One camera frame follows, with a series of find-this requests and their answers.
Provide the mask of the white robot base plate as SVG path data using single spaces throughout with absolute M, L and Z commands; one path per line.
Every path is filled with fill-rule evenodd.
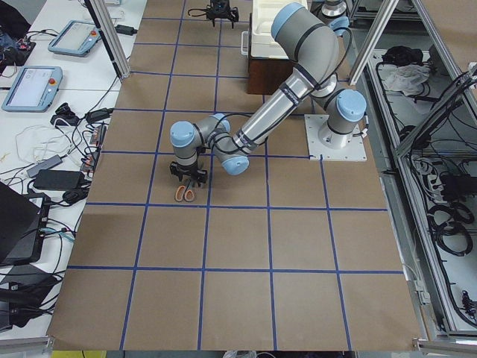
M 364 162 L 367 155 L 359 125 L 351 134 L 336 134 L 328 127 L 328 115 L 305 115 L 309 159 L 315 161 Z

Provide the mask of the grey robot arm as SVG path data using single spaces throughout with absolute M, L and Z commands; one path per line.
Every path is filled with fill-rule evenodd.
M 174 123 L 170 129 L 175 155 L 169 166 L 172 175 L 188 177 L 199 185 L 206 183 L 208 174 L 198 165 L 198 156 L 205 150 L 219 159 L 229 175 L 240 175 L 249 166 L 248 154 L 308 96 L 328 115 L 318 131 L 320 142 L 340 150 L 351 140 L 367 103 L 361 93 L 347 89 L 335 78 L 339 67 L 337 34 L 303 5 L 292 2 L 275 16 L 271 36 L 293 61 L 291 75 L 235 134 L 230 134 L 230 123 L 221 113 L 196 123 Z

